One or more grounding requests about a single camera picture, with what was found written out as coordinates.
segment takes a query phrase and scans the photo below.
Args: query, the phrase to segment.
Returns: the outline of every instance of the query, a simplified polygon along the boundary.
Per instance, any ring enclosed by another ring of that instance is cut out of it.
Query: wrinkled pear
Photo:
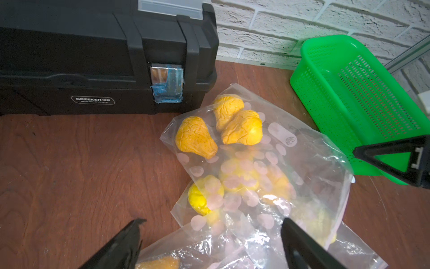
[[[263,138],[263,123],[257,112],[241,110],[227,124],[221,134],[226,145],[241,143],[244,145],[258,144]]]
[[[221,132],[232,120],[233,116],[243,109],[242,99],[237,95],[220,95],[214,101],[216,117],[216,130]]]
[[[192,152],[206,159],[213,158],[218,151],[205,122],[196,116],[188,117],[182,122],[176,133],[175,143],[180,151]]]
[[[282,198],[286,201],[291,200],[291,188],[288,177],[285,173],[274,164],[268,165],[266,176],[272,182],[273,188],[271,191],[260,190],[258,195],[266,204],[274,204],[275,200]]]

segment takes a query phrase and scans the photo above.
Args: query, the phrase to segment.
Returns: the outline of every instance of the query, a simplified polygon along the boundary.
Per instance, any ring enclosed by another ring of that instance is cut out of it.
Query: wood grain
[[[316,128],[292,71],[216,67],[203,105],[239,83]],[[178,229],[170,210],[190,178],[159,140],[175,115],[0,117],[0,267],[77,268],[137,217],[143,247]],[[390,268],[429,268],[430,192],[356,178],[345,223]]]

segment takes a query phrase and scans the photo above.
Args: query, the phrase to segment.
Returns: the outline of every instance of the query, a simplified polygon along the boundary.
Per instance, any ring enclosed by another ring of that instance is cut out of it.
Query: green plastic basket
[[[354,158],[353,150],[430,134],[430,121],[385,67],[359,41],[346,35],[311,38],[301,48],[302,60],[291,86],[326,134],[348,157],[356,175],[384,175]],[[409,153],[377,158],[406,171]]]

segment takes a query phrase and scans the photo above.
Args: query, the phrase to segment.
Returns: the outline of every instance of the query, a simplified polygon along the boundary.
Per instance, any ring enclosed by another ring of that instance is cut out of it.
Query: brick
[[[368,48],[374,55],[385,56],[390,59],[396,58],[398,55],[408,49],[408,46],[400,46],[398,44],[373,39],[371,37],[365,37],[357,34],[353,34],[352,37],[363,43],[363,45],[365,45],[366,48]]]
[[[413,61],[404,67],[403,71],[408,76],[418,93],[430,90],[430,75],[420,61]]]
[[[423,62],[423,64],[427,67],[427,70],[430,70],[430,50],[424,53],[423,55],[421,55],[420,59]]]
[[[389,0],[378,9],[378,13],[430,30],[430,6],[408,0]]]
[[[382,0],[337,0],[336,3],[371,11],[376,8],[381,1]]]
[[[223,45],[219,45],[217,56],[226,56],[236,58],[239,54],[238,48],[227,47]]]
[[[387,63],[389,63],[391,60],[387,60],[381,57],[376,57],[376,59],[378,59],[382,65],[386,65]]]
[[[407,28],[406,25],[334,5],[328,6],[318,21],[387,38],[395,38]]]
[[[237,2],[308,20],[315,18],[324,5],[323,2],[316,0],[240,0]]]
[[[397,81],[400,86],[406,91],[411,92],[412,88],[409,86],[408,80],[403,76],[402,72],[400,70],[397,70],[396,72],[391,74],[393,78]]]
[[[254,34],[224,27],[218,27],[218,38],[221,43],[225,44],[282,53],[290,52],[296,44],[296,41],[268,37],[262,34]]]
[[[262,53],[252,50],[244,49],[241,59],[262,62],[262,63],[274,63],[278,65],[297,66],[300,62],[300,58],[288,57],[288,55],[279,55],[271,53]]]
[[[429,32],[425,32],[420,29],[411,28],[403,33],[399,38],[396,38],[396,40],[409,45],[415,45],[429,34]]]
[[[421,105],[418,105],[424,114],[427,115],[427,118],[430,119],[430,90],[418,94],[418,100]]]
[[[215,9],[217,23],[223,25],[248,28],[254,15],[254,11],[251,9],[241,9],[226,4],[212,3],[212,5]]]
[[[346,33],[343,31],[278,17],[263,12],[259,12],[257,14],[252,28],[279,36],[295,38],[298,40]]]

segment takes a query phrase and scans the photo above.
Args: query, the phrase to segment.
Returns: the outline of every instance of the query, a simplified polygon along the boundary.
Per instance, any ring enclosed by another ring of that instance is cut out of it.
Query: toolbox lid
[[[210,3],[210,0],[138,0],[138,10],[203,20],[204,2]]]

